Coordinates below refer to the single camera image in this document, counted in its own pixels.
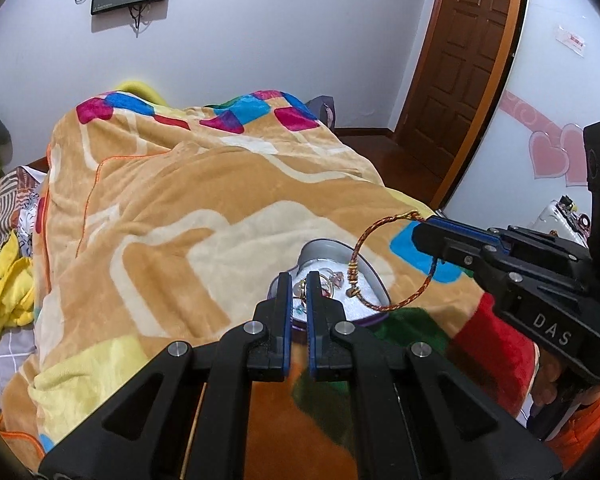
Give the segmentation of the purple heart-shaped tin box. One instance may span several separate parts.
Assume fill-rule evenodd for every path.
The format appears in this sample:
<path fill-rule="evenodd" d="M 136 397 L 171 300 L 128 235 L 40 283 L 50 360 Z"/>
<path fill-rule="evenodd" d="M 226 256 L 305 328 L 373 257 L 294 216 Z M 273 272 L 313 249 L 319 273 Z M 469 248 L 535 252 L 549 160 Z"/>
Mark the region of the purple heart-shaped tin box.
<path fill-rule="evenodd" d="M 292 328 L 299 332 L 306 331 L 306 293 L 304 284 L 312 271 L 320 274 L 323 296 L 337 300 L 342 304 L 346 320 L 359 326 L 372 326 L 383 321 L 388 312 L 380 312 L 366 307 L 358 297 L 349 297 L 348 264 L 353 248 L 330 240 L 317 238 L 310 240 L 300 250 L 296 265 L 289 269 L 292 283 Z M 364 297 L 375 306 L 391 304 L 387 289 L 375 269 L 362 257 L 358 256 L 358 286 Z"/>

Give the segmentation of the cosmetics on suitcase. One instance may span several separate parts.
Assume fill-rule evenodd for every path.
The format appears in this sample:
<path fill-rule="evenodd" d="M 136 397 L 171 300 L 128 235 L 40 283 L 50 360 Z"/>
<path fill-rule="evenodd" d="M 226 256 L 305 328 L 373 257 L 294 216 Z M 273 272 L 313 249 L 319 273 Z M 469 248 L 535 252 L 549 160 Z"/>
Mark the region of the cosmetics on suitcase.
<path fill-rule="evenodd" d="M 557 208 L 573 231 L 579 232 L 582 236 L 590 234 L 590 217 L 584 212 L 580 212 L 577 204 L 568 195 L 563 195 L 558 200 Z"/>

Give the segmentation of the white hard-shell suitcase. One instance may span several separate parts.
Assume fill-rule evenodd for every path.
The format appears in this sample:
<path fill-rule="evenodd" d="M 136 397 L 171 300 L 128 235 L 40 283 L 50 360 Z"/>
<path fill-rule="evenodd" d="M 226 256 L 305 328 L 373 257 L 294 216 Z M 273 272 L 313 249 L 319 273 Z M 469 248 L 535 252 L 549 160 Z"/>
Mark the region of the white hard-shell suitcase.
<path fill-rule="evenodd" d="M 530 229 L 571 240 L 584 247 L 588 246 L 588 237 L 591 232 L 588 236 L 582 236 L 579 232 L 573 231 L 558 210 L 557 202 L 558 200 L 552 200 L 532 223 Z"/>

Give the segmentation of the colourful patchwork fleece blanket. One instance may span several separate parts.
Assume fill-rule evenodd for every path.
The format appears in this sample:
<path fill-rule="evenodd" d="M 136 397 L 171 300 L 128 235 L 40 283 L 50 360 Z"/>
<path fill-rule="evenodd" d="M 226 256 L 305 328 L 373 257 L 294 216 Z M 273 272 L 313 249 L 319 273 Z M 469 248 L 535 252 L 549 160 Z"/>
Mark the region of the colourful patchwork fleece blanket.
<path fill-rule="evenodd" d="M 399 216 L 429 207 L 386 188 L 293 96 L 174 110 L 101 94 L 61 118 L 47 159 L 36 348 L 1 402 L 0 435 L 28 467 L 170 340 L 199 346 L 249 320 L 317 238 L 358 246 L 379 275 L 396 306 L 379 336 L 428 342 L 519 413 L 533 344 L 463 270 L 414 251 Z"/>

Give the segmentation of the brown wooden door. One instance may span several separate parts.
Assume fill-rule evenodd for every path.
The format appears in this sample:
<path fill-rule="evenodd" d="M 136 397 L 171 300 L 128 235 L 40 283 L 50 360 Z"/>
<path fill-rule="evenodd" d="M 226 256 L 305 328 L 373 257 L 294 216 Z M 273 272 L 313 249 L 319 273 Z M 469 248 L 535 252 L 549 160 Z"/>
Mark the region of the brown wooden door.
<path fill-rule="evenodd" d="M 442 183 L 492 74 L 509 0 L 434 0 L 396 143 L 406 164 Z"/>

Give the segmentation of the grey backpack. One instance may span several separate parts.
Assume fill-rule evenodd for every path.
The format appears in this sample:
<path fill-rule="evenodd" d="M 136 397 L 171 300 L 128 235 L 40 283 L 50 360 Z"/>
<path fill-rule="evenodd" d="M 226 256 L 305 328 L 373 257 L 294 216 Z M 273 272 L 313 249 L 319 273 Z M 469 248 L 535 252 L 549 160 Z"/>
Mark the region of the grey backpack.
<path fill-rule="evenodd" d="M 306 107 L 329 130 L 334 131 L 336 126 L 336 107 L 332 96 L 316 96 L 306 102 Z"/>

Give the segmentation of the striped patterned bedsheet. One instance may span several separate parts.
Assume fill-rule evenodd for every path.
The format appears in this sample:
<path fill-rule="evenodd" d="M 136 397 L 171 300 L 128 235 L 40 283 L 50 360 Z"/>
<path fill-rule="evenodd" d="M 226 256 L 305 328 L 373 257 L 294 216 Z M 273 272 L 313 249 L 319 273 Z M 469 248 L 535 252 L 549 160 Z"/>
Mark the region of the striped patterned bedsheet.
<path fill-rule="evenodd" d="M 0 177 L 0 251 L 14 232 L 20 255 L 32 256 L 33 231 L 45 177 L 45 172 L 30 166 L 19 166 Z"/>

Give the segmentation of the white wall notice sticker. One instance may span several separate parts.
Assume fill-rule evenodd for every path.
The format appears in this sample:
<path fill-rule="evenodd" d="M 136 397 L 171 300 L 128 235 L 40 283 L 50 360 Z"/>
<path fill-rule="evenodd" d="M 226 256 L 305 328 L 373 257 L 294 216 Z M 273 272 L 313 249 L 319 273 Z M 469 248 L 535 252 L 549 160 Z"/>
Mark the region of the white wall notice sticker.
<path fill-rule="evenodd" d="M 574 32 L 570 32 L 570 30 L 564 29 L 562 26 L 557 26 L 554 37 L 564 47 L 568 48 L 576 55 L 579 55 L 580 58 L 584 57 L 586 43 L 581 36 Z"/>

